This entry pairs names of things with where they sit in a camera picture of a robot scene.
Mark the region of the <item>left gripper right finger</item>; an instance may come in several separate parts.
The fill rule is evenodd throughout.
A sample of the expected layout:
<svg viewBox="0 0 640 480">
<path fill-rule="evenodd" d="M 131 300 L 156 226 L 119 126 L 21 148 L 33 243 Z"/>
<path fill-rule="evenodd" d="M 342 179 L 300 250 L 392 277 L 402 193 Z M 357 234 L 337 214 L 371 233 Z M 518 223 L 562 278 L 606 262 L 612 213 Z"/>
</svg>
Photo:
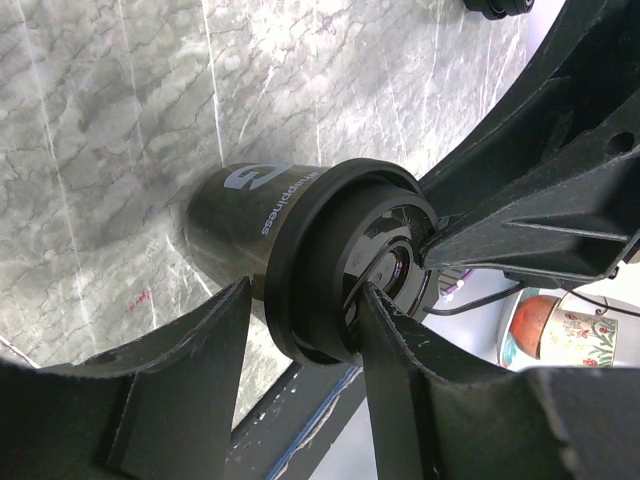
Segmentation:
<svg viewBox="0 0 640 480">
<path fill-rule="evenodd" d="M 382 479 L 635 479 L 639 373 L 512 372 L 359 297 L 362 358 Z"/>
</svg>

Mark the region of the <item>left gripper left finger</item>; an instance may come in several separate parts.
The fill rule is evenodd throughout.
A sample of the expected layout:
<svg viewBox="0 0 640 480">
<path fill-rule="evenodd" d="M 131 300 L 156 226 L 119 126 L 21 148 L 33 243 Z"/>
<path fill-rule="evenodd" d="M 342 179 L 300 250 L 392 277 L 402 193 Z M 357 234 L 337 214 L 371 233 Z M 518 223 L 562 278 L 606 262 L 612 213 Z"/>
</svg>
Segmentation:
<svg viewBox="0 0 640 480">
<path fill-rule="evenodd" d="M 1 364 L 5 479 L 220 479 L 250 317 L 239 279 L 78 364 Z"/>
</svg>

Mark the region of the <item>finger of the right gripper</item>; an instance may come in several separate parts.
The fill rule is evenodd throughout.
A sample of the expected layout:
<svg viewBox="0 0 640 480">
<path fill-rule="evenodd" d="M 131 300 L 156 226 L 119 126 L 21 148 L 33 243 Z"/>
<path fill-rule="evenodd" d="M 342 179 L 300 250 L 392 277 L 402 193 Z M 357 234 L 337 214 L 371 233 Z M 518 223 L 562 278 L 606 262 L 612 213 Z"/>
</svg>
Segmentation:
<svg viewBox="0 0 640 480">
<path fill-rule="evenodd" d="M 420 181 L 438 216 L 464 215 L 594 133 L 639 132 L 639 4 L 568 1 L 531 61 Z"/>
<path fill-rule="evenodd" d="M 543 167 L 457 216 L 424 250 L 429 270 L 489 268 L 584 284 L 639 255 L 639 151 L 575 172 Z"/>
</svg>

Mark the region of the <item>dark takeout cup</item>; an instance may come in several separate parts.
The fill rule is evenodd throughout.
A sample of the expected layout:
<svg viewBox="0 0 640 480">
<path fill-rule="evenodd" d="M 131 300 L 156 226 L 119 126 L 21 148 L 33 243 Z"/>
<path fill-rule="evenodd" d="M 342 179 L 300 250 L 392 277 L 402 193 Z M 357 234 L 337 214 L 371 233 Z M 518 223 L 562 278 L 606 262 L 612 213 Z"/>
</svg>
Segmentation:
<svg viewBox="0 0 640 480">
<path fill-rule="evenodd" d="M 215 170 L 190 200 L 185 242 L 195 265 L 220 286 L 247 277 L 262 301 L 275 241 L 324 167 L 237 163 Z"/>
</svg>

